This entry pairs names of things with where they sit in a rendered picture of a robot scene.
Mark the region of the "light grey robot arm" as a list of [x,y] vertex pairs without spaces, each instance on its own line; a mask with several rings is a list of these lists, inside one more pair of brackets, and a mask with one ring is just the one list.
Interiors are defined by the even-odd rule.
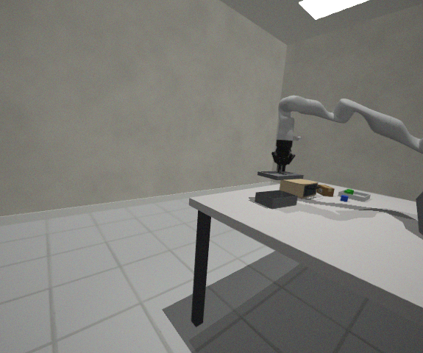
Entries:
[[366,119],[373,132],[423,154],[423,138],[418,139],[410,135],[399,119],[371,110],[349,99],[341,99],[331,113],[327,112],[322,103],[316,100],[304,99],[300,96],[289,96],[282,99],[278,107],[280,123],[277,140],[302,139],[301,137],[294,137],[294,118],[291,117],[291,111],[315,115],[342,124],[346,123],[354,112],[357,112]]

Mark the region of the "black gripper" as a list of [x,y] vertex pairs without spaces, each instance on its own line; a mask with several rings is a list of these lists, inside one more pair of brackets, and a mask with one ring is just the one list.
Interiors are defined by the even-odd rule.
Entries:
[[295,154],[291,153],[292,143],[292,140],[277,140],[276,151],[271,153],[274,162],[277,164],[277,172],[280,170],[280,173],[284,173],[285,166],[289,165],[292,159],[294,159]]

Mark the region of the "brown cardboard box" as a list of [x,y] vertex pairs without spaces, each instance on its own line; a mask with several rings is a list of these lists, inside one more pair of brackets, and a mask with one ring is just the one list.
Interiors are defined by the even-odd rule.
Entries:
[[332,196],[334,194],[335,188],[331,188],[327,185],[318,185],[320,188],[317,189],[317,193],[320,193],[323,196]]

